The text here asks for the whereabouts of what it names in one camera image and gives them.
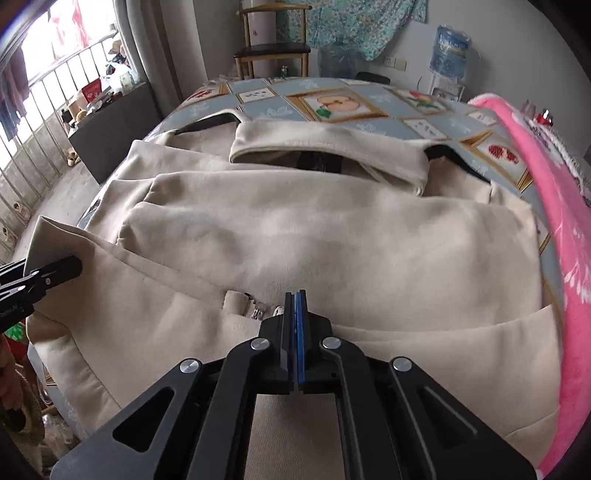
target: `metal bolt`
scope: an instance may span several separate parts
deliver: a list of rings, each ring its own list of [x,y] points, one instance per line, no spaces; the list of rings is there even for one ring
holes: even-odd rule
[[[322,346],[328,350],[336,350],[340,347],[340,340],[337,337],[326,337],[322,340]]]
[[[255,338],[251,342],[251,348],[253,350],[258,350],[258,351],[267,350],[270,345],[271,345],[271,342],[269,340],[267,340],[266,338]]]
[[[413,367],[413,363],[405,356],[399,356],[394,359],[392,366],[399,372],[408,372]]]
[[[186,360],[183,360],[181,362],[179,368],[181,369],[181,372],[183,372],[184,374],[192,374],[193,372],[199,370],[200,366],[201,365],[199,364],[199,360],[195,360],[194,358],[187,358]]]

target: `concrete floor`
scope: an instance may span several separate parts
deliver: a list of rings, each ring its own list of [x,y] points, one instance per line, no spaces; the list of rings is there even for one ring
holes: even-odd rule
[[[68,225],[75,225],[84,215],[99,189],[100,185],[82,162],[64,172],[33,214],[14,249],[12,261],[18,261],[27,256],[35,224],[40,215]]]

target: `green object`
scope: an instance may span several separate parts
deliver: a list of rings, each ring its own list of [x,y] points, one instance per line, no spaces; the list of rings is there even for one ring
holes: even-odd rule
[[[15,342],[22,342],[26,337],[25,326],[21,322],[18,322],[16,325],[10,327],[5,334]]]
[[[323,106],[317,109],[316,113],[324,118],[329,118],[332,115],[332,112]]]

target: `pomegranate print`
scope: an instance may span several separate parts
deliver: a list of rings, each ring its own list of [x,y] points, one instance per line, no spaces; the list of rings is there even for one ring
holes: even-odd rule
[[[507,147],[503,147],[502,145],[489,145],[488,151],[493,157],[499,160],[503,159],[506,161],[510,161],[515,165],[519,163],[517,156]]]

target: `black chair seat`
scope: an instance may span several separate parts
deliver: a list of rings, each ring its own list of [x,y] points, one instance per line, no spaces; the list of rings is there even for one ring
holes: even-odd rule
[[[234,54],[235,59],[244,57],[256,57],[258,55],[284,55],[287,53],[310,53],[310,47],[305,43],[284,42],[284,43],[262,43],[251,45]]]

